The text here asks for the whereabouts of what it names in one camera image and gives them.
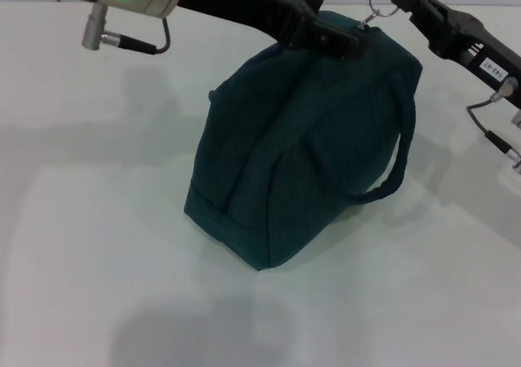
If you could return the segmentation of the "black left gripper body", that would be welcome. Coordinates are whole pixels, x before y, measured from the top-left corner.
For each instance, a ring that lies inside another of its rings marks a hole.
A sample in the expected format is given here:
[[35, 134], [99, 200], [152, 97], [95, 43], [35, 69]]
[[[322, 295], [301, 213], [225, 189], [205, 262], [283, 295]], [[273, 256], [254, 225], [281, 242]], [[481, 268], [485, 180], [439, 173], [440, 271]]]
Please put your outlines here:
[[179, 0], [178, 6], [255, 28], [283, 44], [305, 44], [317, 31], [323, 0]]

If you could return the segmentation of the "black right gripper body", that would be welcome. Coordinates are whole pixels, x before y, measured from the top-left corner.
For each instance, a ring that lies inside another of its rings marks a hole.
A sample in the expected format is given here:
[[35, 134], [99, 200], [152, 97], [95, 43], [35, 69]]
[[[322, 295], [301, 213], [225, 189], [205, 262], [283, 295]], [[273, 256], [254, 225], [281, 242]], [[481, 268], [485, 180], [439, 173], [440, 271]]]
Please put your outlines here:
[[521, 56], [497, 40], [484, 24], [466, 12], [438, 7], [441, 25], [437, 38], [429, 43], [442, 59], [452, 60], [498, 91], [513, 77], [518, 86], [506, 99], [521, 107]]

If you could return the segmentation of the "dark teal insulated lunch bag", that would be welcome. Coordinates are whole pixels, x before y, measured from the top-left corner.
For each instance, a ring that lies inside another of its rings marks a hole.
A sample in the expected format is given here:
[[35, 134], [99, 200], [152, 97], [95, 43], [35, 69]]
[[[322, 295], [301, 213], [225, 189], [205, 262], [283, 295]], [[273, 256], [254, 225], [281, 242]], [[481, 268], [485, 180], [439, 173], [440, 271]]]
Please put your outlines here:
[[208, 96], [184, 211], [256, 270], [404, 180], [422, 65], [381, 29], [362, 35], [345, 61], [272, 45]]

